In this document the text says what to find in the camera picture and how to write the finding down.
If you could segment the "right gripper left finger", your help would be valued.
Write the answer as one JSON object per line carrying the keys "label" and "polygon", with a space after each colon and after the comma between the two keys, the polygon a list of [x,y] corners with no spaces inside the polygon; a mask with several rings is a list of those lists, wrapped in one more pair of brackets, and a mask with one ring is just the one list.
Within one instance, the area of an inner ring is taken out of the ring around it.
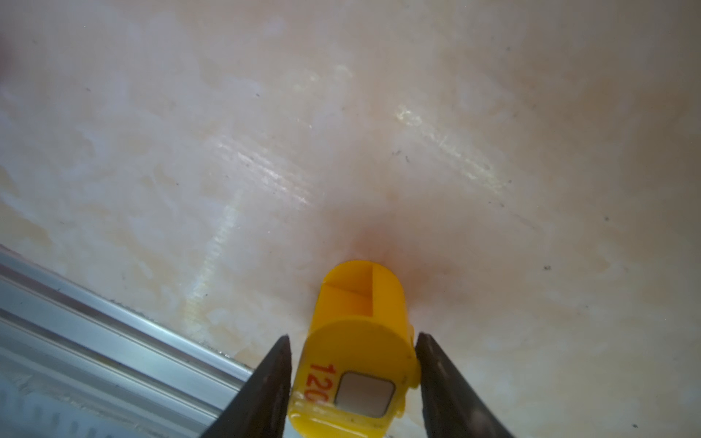
{"label": "right gripper left finger", "polygon": [[280,337],[202,438],[281,438],[290,401],[290,337]]}

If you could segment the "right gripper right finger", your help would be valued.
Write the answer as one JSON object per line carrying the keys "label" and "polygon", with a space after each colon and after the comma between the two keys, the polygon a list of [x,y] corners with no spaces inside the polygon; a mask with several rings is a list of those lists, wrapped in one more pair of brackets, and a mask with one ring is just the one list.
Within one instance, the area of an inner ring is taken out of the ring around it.
{"label": "right gripper right finger", "polygon": [[431,335],[418,335],[415,352],[429,438],[513,438]]}

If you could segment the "aluminium front rail frame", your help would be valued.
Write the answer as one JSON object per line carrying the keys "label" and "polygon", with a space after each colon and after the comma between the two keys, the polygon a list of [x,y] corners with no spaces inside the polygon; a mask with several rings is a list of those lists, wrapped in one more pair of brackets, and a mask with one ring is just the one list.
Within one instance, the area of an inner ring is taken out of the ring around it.
{"label": "aluminium front rail frame", "polygon": [[197,437],[251,370],[3,249],[1,434]]}

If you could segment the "yellow oval lego piece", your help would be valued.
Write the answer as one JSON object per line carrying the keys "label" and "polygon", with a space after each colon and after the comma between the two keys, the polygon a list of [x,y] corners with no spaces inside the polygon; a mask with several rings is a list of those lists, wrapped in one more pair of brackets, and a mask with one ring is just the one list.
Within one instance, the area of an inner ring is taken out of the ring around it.
{"label": "yellow oval lego piece", "polygon": [[292,383],[303,437],[383,437],[421,381],[405,292],[384,266],[352,260],[321,284]]}

